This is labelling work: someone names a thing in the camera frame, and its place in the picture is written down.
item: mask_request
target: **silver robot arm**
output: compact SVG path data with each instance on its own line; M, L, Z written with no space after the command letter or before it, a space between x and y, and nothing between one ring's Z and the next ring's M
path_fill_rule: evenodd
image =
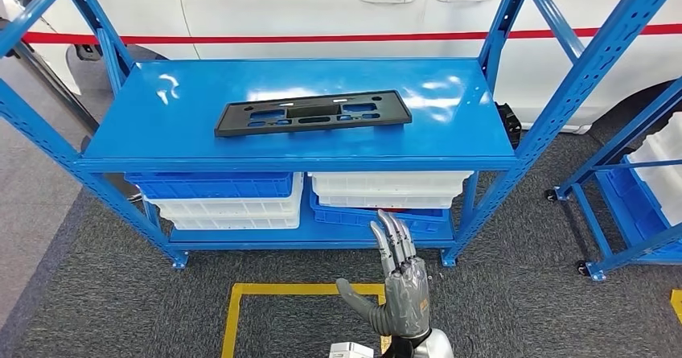
M384 229L374 221L370 223L370 229L376 238L384 269L386 303L377 306L369 302L356 293L346 279L336 281L341 297L369 322L374 331L392 337L391 346L382 357L454 358L445 333L429 324L426 266L417 256L407 226L392 213L379 210L377 214ZM355 351L344 350L346 345ZM365 358L368 350L362 348L364 346L353 343L335 344L329 357Z

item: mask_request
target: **red stripe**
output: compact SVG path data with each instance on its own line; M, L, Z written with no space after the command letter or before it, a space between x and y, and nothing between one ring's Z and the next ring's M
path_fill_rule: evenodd
M576 28L576 35L594 36L598 28ZM682 34L682 23L646 26L642 35ZM378 34L378 35L310 35L310 36L123 36L126 44L206 44L206 43L323 43L323 42L407 42L418 40L479 40L487 32L441 32L432 34ZM553 38L550 30L512 31L512 39ZM27 32L27 43L48 44L96 44L93 35L49 34Z

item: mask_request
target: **blue cart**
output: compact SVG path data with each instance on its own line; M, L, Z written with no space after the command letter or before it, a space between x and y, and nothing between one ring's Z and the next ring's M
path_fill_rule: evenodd
M629 264L682 265L682 223L671 225L649 187L634 172L636 167L682 164L681 159L629 163L620 158L627 145L682 101L682 76L672 82L642 112L559 187L547 191L550 200L567 200L571 194L580 205L602 254L601 261L579 261L578 272L595 281L606 272ZM594 181L609 207L626 243L614 253L594 215L583 187Z
M55 0L33 0L0 34L4 56ZM621 0L587 47L552 0L533 0L573 62L566 78L517 148L493 98L499 58L524 0L502 0L478 57L460 59L133 61L97 0L73 0L97 36L115 93L87 150L74 150L5 81L0 114L82 182L176 268L195 249L362 249L366 228L320 224L307 204L295 230L173 230L155 210L138 211L106 172L475 171L458 225L415 234L421 248L455 258L559 133L665 0ZM402 128L215 138L227 103L267 94L356 93L397 89L413 115ZM498 171L476 201L479 171Z

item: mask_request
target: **yellow tape line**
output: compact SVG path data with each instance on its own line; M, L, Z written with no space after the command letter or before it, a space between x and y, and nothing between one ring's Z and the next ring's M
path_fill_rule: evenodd
M354 283L351 286L361 295L376 295L379 304L386 302L383 284ZM221 358L233 358L236 331L239 325L239 310L242 295L338 295L336 284L332 283L235 283L230 294L228 320L225 324L223 352ZM391 338L381 337L381 352L391 344Z
M672 309L675 310L677 318L682 323L682 289L673 290L670 293L670 304L672 304Z

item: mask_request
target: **gray carpet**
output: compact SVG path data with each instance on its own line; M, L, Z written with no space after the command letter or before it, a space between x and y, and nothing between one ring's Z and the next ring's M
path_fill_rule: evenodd
M682 324L669 303L682 267L629 266L599 283L579 276L573 263L598 255L591 235L575 203L542 197L597 148L590 136L561 135L455 268L421 251L432 323L456 356L682 356ZM481 190L491 180L485 174ZM380 282L373 251L193 253L189 268L175 271L87 193L74 209L82 211L75 239L12 356L217 357L235 282ZM595 211L618 242L606 208ZM323 357L350 339L379 342L338 298L250 296L235 356Z

